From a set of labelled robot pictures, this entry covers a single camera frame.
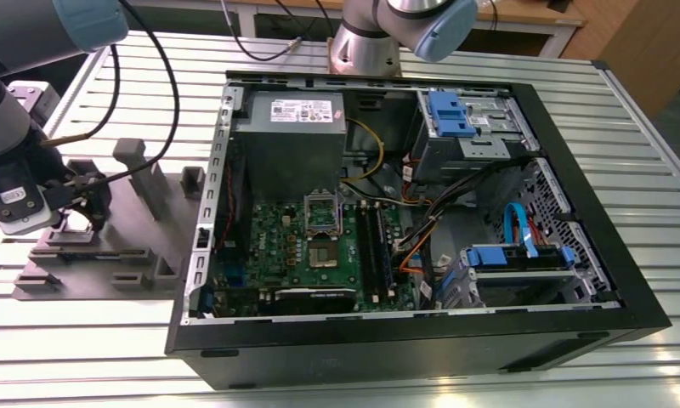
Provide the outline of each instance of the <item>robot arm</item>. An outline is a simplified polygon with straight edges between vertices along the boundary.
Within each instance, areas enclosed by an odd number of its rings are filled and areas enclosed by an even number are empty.
[[[0,0],[0,77],[91,53],[126,35],[117,0]],[[0,224],[6,234],[54,224],[57,209],[71,204],[65,184],[75,182],[75,173],[54,148],[39,147],[45,138],[0,82]]]
[[[330,49],[331,71],[397,75],[397,43],[425,61],[442,60],[468,36],[477,13],[477,0],[345,0]]]

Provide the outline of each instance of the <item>black cable wire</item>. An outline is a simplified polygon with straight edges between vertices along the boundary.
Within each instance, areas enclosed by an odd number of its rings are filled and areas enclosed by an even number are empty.
[[[127,3],[127,0],[117,0],[121,5],[123,6],[125,11],[127,14],[131,15],[131,17],[135,19],[135,22],[138,23],[139,27],[146,32],[147,37],[150,38],[151,43],[155,46],[155,50],[158,51],[158,54],[161,55],[161,61],[166,68],[166,74],[169,75],[169,83],[170,83],[170,91],[173,93],[173,119],[170,121],[170,130],[169,130],[169,136],[166,137],[166,141],[163,143],[163,146],[161,150],[158,151],[158,154],[150,158],[143,164],[137,166],[135,168],[127,169],[125,172],[113,174],[111,176],[107,176],[106,178],[101,178],[99,180],[94,181],[89,185],[83,186],[79,189],[75,189],[75,195],[79,195],[90,190],[97,189],[99,186],[111,183],[115,180],[119,180],[131,174],[139,172],[141,170],[150,168],[165,156],[166,151],[169,151],[170,144],[173,143],[173,137],[177,133],[178,128],[178,116],[181,112],[181,101],[178,97],[178,84],[177,84],[177,78],[173,73],[173,68],[170,67],[169,57],[166,56],[166,53],[162,49],[162,45],[158,42],[158,38],[155,38],[154,32],[147,26],[143,19],[139,17],[138,12],[135,11],[135,8]]]
[[[298,21],[297,16],[290,12],[290,10],[286,8],[286,6],[282,4],[282,2],[279,0],[274,0],[274,3],[275,3],[277,6],[279,6],[282,8],[283,13],[290,16],[291,20],[294,21],[294,24],[297,24],[299,32],[303,32],[306,37],[309,38],[309,41],[311,41],[313,39],[306,34],[307,29],[305,28],[302,23]]]
[[[430,237],[422,243],[418,249],[419,255],[419,269],[422,270],[422,281],[430,287],[430,298],[419,294],[418,309],[433,310],[434,309],[434,270],[433,270],[433,258],[430,255]]]
[[[109,108],[105,111],[105,115],[102,116],[101,121],[94,125],[94,128],[90,132],[82,133],[74,136],[65,136],[58,139],[49,139],[41,142],[42,147],[55,147],[59,145],[66,145],[73,142],[78,142],[81,140],[90,139],[101,130],[105,128],[110,117],[113,116],[113,111],[117,106],[117,97],[121,94],[121,62],[118,60],[117,47],[115,44],[109,46],[110,56],[113,58],[113,96],[109,102]]]
[[[334,36],[334,29],[331,28],[331,20],[327,16],[327,10],[325,10],[325,6],[321,5],[319,0],[314,0],[317,3],[317,7],[319,8],[321,14],[325,16],[325,21],[327,22],[327,30],[329,30],[329,36]]]
[[[107,124],[110,117],[113,116],[113,111],[117,106],[117,97],[121,94],[121,62],[118,60],[117,47],[115,44],[110,44],[110,56],[113,58],[113,97],[110,98],[109,109],[105,112],[105,116],[102,117],[98,124],[94,126],[94,129],[86,133],[86,137],[93,137]]]
[[[437,222],[438,217],[445,211],[445,207],[452,204],[460,196],[473,191],[497,171],[508,167],[524,166],[532,159],[532,156],[520,156],[508,161],[496,161],[485,165],[476,173],[453,183],[438,195],[438,198],[434,199],[433,204],[430,204],[423,216],[425,222],[411,229],[410,233],[397,245],[401,247],[410,242],[414,237],[422,236]]]
[[[385,198],[391,198],[391,197],[389,197],[389,196],[387,196],[387,194],[385,194],[385,191],[382,190],[381,185],[377,183],[377,181],[374,180],[374,178],[373,178],[373,176],[371,176],[371,175],[370,175],[370,176],[366,176],[366,177],[365,177],[365,180],[366,180],[366,182],[367,182],[369,184],[371,184],[371,185],[373,185],[373,187],[377,189],[377,191],[378,191],[378,193],[379,193],[379,195],[381,195],[382,197],[385,197]]]
[[[498,9],[496,8],[494,0],[490,0],[490,7],[494,8],[494,16],[490,20],[490,31],[496,31],[496,27],[498,26]]]
[[[298,41],[299,41],[299,38],[294,38],[291,41],[290,41],[290,44],[283,48],[282,51],[279,51],[277,54],[274,55],[270,55],[267,57],[258,57],[255,56],[254,54],[251,54],[249,52],[249,50],[245,48],[243,44],[241,43],[241,41],[238,40],[238,35],[237,35],[237,32],[234,31],[234,27],[230,23],[230,18],[229,18],[229,14],[226,12],[226,2],[223,0],[219,0],[222,2],[222,9],[223,9],[223,18],[226,19],[226,26],[229,27],[229,33],[230,33],[230,36],[234,38],[234,43],[237,44],[238,46],[238,49],[241,50],[242,53],[245,53],[245,55],[254,61],[259,61],[259,62],[267,62],[270,60],[275,60],[277,58],[279,58],[282,55],[285,55],[286,53],[289,53],[291,51],[291,49],[294,48],[294,45],[297,45]]]

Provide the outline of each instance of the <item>motherboard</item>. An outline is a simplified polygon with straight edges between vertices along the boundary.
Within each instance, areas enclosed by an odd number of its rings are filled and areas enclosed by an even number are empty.
[[[283,315],[287,304],[299,315],[413,310],[411,283],[397,279],[390,262],[395,206],[307,198],[253,206],[249,256],[219,265],[226,287],[214,291],[214,312]]]

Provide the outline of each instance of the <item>metal table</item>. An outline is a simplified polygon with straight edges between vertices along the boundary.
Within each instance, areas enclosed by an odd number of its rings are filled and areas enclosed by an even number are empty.
[[[181,82],[181,127],[162,161],[163,170],[177,172],[207,157],[222,72],[323,72],[326,49],[307,43],[275,63],[261,64],[229,38],[159,37]],[[275,40],[245,42],[259,54],[283,47]],[[121,170],[110,158],[111,140],[141,137],[153,155],[170,123],[170,88],[147,37],[131,33],[119,53],[123,85],[111,122],[94,139],[63,147],[66,156],[93,157],[106,171]],[[673,327],[545,372],[215,394],[181,360],[163,357],[170,301],[11,300],[11,280],[37,235],[6,238],[0,232],[0,401],[93,406],[121,400],[122,407],[680,407],[680,163],[616,79],[582,61],[486,54],[454,54],[427,64],[405,53],[402,66],[406,76],[536,87]],[[93,127],[109,103],[111,75],[105,51],[90,56],[50,120],[50,133]]]

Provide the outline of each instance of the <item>green circuit board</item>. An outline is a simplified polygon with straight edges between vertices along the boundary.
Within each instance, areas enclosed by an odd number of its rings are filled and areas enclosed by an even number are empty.
[[[383,207],[381,215],[391,241],[401,231],[397,209]],[[322,223],[330,224],[331,214],[323,212],[321,216]],[[341,235],[321,235],[309,240],[302,203],[254,205],[245,286],[337,286],[357,292],[358,311],[409,309],[407,284],[395,286],[391,300],[375,303],[365,300],[354,206],[343,205],[338,217]]]

